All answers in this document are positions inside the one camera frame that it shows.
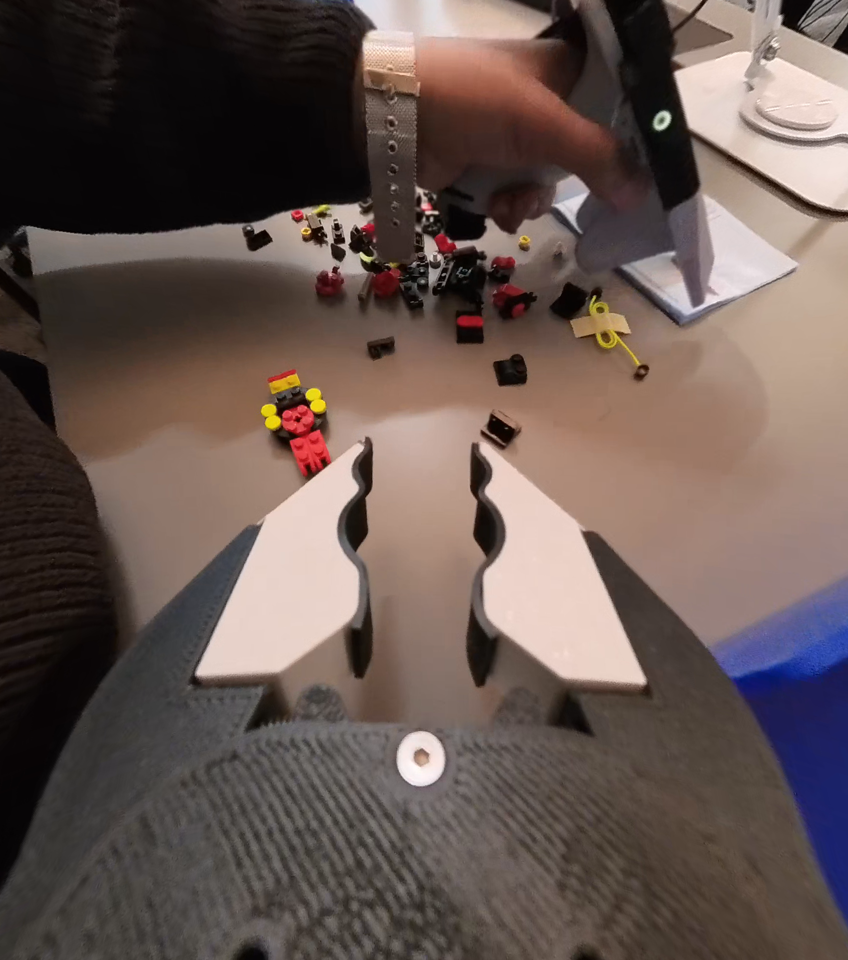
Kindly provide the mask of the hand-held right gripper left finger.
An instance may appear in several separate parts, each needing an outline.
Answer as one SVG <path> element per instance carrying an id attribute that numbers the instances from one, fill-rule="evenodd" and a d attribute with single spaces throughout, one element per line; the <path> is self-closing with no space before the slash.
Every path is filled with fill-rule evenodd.
<path id="1" fill-rule="evenodd" d="M 291 713 L 309 689 L 363 708 L 373 651 L 367 568 L 373 444 L 353 444 L 262 520 L 194 671 L 205 688 L 265 686 Z"/>

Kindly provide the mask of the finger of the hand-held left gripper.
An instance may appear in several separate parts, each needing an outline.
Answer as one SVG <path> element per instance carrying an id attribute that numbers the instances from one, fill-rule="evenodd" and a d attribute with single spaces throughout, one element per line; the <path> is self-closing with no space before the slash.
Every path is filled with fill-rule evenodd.
<path id="1" fill-rule="evenodd" d="M 678 269 L 694 307 L 703 306 L 715 263 L 706 198 L 694 193 L 666 212 Z"/>
<path id="2" fill-rule="evenodd" d="M 644 203 L 628 211 L 606 203 L 584 203 L 575 216 L 576 265 L 593 274 L 657 255 L 672 255 L 683 235 L 684 219 L 685 205 L 681 203 L 670 210 L 657 203 Z"/>

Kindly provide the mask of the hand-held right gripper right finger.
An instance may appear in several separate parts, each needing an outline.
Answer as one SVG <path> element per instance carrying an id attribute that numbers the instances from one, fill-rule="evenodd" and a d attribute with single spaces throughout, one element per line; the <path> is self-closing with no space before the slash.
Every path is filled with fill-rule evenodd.
<path id="1" fill-rule="evenodd" d="M 646 694 L 646 672 L 581 524 L 483 441 L 471 447 L 470 491 L 483 558 L 467 664 L 484 711 L 496 714 L 520 693 L 554 721 L 573 694 Z"/>

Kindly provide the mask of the lego instruction booklet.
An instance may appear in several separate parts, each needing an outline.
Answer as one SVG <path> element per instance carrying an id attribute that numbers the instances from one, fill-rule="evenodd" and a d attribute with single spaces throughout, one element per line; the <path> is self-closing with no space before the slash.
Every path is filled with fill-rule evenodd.
<path id="1" fill-rule="evenodd" d="M 692 324 L 797 269 L 793 259 L 768 244 L 715 200 L 705 198 L 715 263 L 704 305 L 691 305 L 674 253 L 658 254 L 615 269 L 679 327 Z M 575 216 L 585 204 L 599 205 L 591 202 L 587 189 L 571 193 L 570 186 L 565 183 L 559 188 L 557 200 L 551 207 L 554 216 L 574 234 L 576 240 Z"/>

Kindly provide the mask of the partly built lego model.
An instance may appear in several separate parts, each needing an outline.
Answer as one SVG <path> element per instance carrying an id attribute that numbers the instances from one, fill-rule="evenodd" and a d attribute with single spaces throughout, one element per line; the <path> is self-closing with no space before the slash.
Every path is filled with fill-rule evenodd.
<path id="1" fill-rule="evenodd" d="M 304 479 L 320 474 L 332 462 L 323 434 L 328 405 L 322 390 L 302 383 L 295 368 L 266 384 L 270 397 L 260 410 L 265 429 L 287 447 Z"/>

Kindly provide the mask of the pile of lego pieces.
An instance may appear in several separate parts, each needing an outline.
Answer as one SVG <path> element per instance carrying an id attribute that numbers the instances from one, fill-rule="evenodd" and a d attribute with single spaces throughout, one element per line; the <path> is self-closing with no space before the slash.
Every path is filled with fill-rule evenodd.
<path id="1" fill-rule="evenodd" d="M 330 216 L 325 204 L 309 213 L 293 210 L 290 217 L 300 224 L 300 236 L 304 242 L 329 245 L 334 266 L 340 268 L 347 252 L 358 256 L 364 271 L 358 290 L 361 303 L 375 299 L 371 290 L 372 276 L 395 268 L 402 275 L 401 289 L 396 296 L 402 298 L 409 310 L 423 309 L 426 292 L 435 297 L 453 296 L 465 304 L 465 308 L 456 313 L 460 343 L 482 341 L 484 290 L 488 282 L 492 284 L 491 303 L 501 318 L 515 319 L 526 315 L 529 307 L 536 303 L 537 295 L 513 283 L 514 258 L 496 256 L 488 260 L 486 253 L 475 246 L 458 245 L 442 232 L 442 221 L 428 200 L 417 213 L 423 214 L 424 219 L 422 230 L 415 234 L 416 258 L 408 263 L 386 262 L 379 257 L 373 221 L 357 223 L 345 235 L 341 222 Z"/>

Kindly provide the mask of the person's left forearm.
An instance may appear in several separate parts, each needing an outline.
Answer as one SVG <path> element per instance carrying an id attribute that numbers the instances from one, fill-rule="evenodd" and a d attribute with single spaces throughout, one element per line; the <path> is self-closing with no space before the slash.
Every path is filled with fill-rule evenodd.
<path id="1" fill-rule="evenodd" d="M 0 243 L 369 195 L 351 2 L 0 1 Z"/>

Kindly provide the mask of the person's left hand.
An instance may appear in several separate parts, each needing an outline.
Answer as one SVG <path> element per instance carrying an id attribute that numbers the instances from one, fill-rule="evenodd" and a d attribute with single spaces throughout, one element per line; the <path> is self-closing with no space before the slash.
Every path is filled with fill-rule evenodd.
<path id="1" fill-rule="evenodd" d="M 616 209 L 637 207 L 643 171 L 565 100 L 582 65 L 583 54 L 557 39 L 419 37 L 418 186 L 439 192 L 477 167 L 559 167 Z"/>

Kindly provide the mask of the white display stand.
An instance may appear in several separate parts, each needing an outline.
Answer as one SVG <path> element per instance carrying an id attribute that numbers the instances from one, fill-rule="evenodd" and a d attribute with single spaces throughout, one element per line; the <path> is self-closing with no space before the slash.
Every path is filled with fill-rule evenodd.
<path id="1" fill-rule="evenodd" d="M 788 61 L 781 2 L 755 2 L 749 49 L 677 74 L 694 135 L 806 205 L 848 214 L 848 86 Z"/>

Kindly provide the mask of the person's dark knit sweater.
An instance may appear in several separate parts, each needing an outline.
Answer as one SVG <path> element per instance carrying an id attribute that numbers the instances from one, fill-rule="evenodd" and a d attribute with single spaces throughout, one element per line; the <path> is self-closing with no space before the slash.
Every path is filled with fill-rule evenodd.
<path id="1" fill-rule="evenodd" d="M 46 368 L 0 350 L 0 886 L 116 654 L 93 492 L 51 405 Z"/>

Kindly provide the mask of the blue storage bin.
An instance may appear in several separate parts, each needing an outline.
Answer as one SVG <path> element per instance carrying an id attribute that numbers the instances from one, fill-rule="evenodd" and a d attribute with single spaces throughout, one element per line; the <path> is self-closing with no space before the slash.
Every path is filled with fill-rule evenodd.
<path id="1" fill-rule="evenodd" d="M 848 577 L 713 652 L 777 752 L 848 921 Z"/>

